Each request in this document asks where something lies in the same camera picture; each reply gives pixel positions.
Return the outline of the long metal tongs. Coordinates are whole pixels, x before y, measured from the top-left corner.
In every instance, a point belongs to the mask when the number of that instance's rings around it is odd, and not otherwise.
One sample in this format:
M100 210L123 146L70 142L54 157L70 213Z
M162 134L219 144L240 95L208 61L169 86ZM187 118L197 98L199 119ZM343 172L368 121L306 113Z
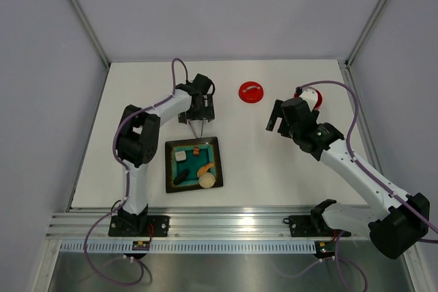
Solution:
M194 138L198 139L198 138L203 137L204 126L205 126L204 120L198 120L196 122L188 120L188 126L189 126Z

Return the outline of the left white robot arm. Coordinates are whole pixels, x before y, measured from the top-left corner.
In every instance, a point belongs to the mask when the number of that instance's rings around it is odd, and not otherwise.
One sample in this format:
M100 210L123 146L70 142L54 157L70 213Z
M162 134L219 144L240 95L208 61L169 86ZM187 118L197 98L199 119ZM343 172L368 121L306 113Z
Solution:
M175 85L172 93L156 104L125 108L114 136L112 152L126 176L125 196L116 217L131 235L142 235L148 227L146 175L157 152L161 126L175 117L185 124L189 120L212 121L215 91L210 78L197 74L193 81Z

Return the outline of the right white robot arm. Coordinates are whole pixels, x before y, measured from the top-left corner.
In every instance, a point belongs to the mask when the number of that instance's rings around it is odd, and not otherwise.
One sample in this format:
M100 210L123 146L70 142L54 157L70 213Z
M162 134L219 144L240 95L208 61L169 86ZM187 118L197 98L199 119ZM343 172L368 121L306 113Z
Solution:
M345 230L367 237L387 258L398 258L428 233L429 200L421 193L412 196L388 181L349 146L333 125L318 123L318 115L301 97L277 100L266 128L273 131L279 121L278 133L341 176L369 209L327 199L312 208L311 229L319 236Z

